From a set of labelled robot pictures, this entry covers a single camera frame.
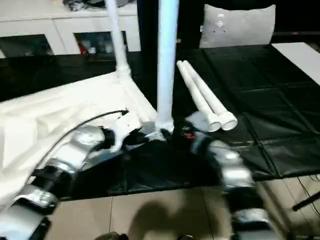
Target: white pillow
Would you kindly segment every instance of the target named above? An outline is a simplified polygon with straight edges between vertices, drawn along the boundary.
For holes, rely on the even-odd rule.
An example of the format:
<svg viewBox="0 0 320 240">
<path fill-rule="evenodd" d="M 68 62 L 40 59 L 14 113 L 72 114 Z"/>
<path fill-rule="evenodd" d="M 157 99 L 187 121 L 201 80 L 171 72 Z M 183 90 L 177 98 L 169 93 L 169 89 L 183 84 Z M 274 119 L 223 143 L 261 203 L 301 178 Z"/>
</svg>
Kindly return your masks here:
<svg viewBox="0 0 320 240">
<path fill-rule="evenodd" d="M 275 5 L 254 10 L 225 10 L 206 4 L 200 48 L 269 44 L 275 19 Z"/>
</svg>

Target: white pvc pipe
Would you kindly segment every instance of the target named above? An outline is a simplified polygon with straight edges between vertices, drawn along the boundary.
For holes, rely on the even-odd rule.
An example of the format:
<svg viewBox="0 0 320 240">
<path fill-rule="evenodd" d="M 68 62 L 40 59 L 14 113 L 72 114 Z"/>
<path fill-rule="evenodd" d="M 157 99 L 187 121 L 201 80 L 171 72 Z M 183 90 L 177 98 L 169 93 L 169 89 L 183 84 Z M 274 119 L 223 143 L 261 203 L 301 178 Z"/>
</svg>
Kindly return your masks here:
<svg viewBox="0 0 320 240">
<path fill-rule="evenodd" d="M 206 117 L 206 120 L 209 124 L 208 132 L 215 132 L 219 130 L 221 128 L 219 117 L 212 112 L 205 98 L 202 96 L 201 92 L 199 91 L 196 84 L 194 83 L 191 76 L 189 75 L 188 70 L 186 69 L 186 66 L 183 64 L 182 61 L 178 61 L 176 65 L 179 68 L 179 71 L 184 80 L 184 83 L 189 89 L 189 92 L 192 96 L 192 99 L 196 107 L 198 108 L 199 112 L 204 114 L 204 116 Z"/>
<path fill-rule="evenodd" d="M 176 61 L 176 38 L 179 0 L 159 1 L 158 70 L 157 70 L 157 120 L 155 127 L 174 129 L 172 102 Z"/>
<path fill-rule="evenodd" d="M 111 22 L 111 38 L 116 60 L 116 71 L 119 74 L 129 75 L 131 70 L 127 62 L 124 38 L 119 27 L 116 2 L 115 0 L 104 0 L 104 2 Z"/>
<path fill-rule="evenodd" d="M 234 129 L 238 124 L 237 118 L 233 115 L 232 112 L 229 112 L 225 108 L 225 106 L 221 103 L 221 101 L 217 98 L 217 96 L 211 91 L 211 89 L 208 87 L 205 81 L 194 70 L 191 64 L 188 61 L 183 61 L 183 64 L 186 66 L 186 69 L 189 72 L 192 80 L 200 90 L 201 94 L 209 104 L 210 108 L 213 110 L 215 114 L 219 116 L 221 128 L 225 131 Z"/>
</svg>

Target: white tube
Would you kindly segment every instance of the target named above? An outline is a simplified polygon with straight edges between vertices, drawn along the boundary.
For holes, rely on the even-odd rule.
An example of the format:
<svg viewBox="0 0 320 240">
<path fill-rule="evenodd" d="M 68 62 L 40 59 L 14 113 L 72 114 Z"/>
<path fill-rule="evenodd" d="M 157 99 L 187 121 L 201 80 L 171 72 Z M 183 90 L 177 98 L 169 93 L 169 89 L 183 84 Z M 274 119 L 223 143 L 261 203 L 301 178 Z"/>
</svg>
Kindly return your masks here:
<svg viewBox="0 0 320 240">
<path fill-rule="evenodd" d="M 211 91 L 211 89 L 208 87 L 205 81 L 194 70 L 191 64 L 188 61 L 183 61 L 183 64 L 186 66 L 186 69 L 189 72 L 192 80 L 200 90 L 201 94 L 209 104 L 210 108 L 213 110 L 215 114 L 219 116 L 221 128 L 225 131 L 234 129 L 238 124 L 237 118 L 233 115 L 232 112 L 229 112 L 225 108 L 225 106 L 221 103 L 221 101 L 217 98 L 217 96 Z"/>
<path fill-rule="evenodd" d="M 172 102 L 176 61 L 176 38 L 179 0 L 159 1 L 158 70 L 157 70 L 157 120 L 155 127 L 174 129 Z"/>
<path fill-rule="evenodd" d="M 119 27 L 116 2 L 115 0 L 104 0 L 104 2 L 111 21 L 111 38 L 115 54 L 116 71 L 119 74 L 129 75 L 131 70 L 127 62 L 124 38 Z"/>
<path fill-rule="evenodd" d="M 178 61 L 176 65 L 179 68 L 181 76 L 184 80 L 185 85 L 189 89 L 189 92 L 192 96 L 192 99 L 198 108 L 198 110 L 205 115 L 206 120 L 209 124 L 208 131 L 215 132 L 221 128 L 221 123 L 219 122 L 219 117 L 212 112 L 205 98 L 202 96 L 201 92 L 197 88 L 196 84 L 192 80 L 191 76 L 188 73 L 186 66 L 182 61 Z"/>
</svg>

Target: tiled floor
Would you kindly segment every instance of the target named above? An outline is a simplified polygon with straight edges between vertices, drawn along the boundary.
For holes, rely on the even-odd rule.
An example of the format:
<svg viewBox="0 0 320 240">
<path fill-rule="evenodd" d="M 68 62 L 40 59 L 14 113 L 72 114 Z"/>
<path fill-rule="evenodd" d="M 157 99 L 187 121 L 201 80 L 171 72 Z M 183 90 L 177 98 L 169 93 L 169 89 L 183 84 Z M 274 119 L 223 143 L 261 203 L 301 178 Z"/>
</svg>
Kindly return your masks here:
<svg viewBox="0 0 320 240">
<path fill-rule="evenodd" d="M 320 190 L 320 182 L 312 179 L 300 178 L 310 194 Z M 258 189 L 279 233 L 292 230 L 296 235 L 320 235 L 320 217 L 311 206 L 291 210 L 306 197 L 298 178 L 260 182 Z M 320 202 L 315 207 L 320 210 Z M 94 240 L 116 231 L 128 234 L 130 240 L 175 240 L 182 234 L 227 240 L 229 217 L 218 187 L 79 200 L 61 204 L 47 239 Z"/>
</svg>

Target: black table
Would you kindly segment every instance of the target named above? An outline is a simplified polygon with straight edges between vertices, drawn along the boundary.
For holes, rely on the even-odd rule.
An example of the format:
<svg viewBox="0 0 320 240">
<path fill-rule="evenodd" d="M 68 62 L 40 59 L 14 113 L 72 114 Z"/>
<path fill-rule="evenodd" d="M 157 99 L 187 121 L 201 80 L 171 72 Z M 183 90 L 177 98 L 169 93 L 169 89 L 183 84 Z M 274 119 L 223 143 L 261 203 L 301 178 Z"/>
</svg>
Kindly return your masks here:
<svg viewBox="0 0 320 240">
<path fill-rule="evenodd" d="M 177 53 L 188 60 L 238 118 L 231 131 L 212 136 L 234 146 L 255 180 L 320 173 L 320 86 L 271 45 L 196 49 Z M 157 105 L 154 57 L 128 53 L 132 77 Z M 110 58 L 82 55 L 0 60 L 0 101 L 31 94 L 115 70 Z M 174 119 L 196 111 L 178 71 Z M 164 142 L 150 142 L 79 174 L 67 198 L 83 199 L 169 189 L 212 186 L 208 164 Z"/>
</svg>

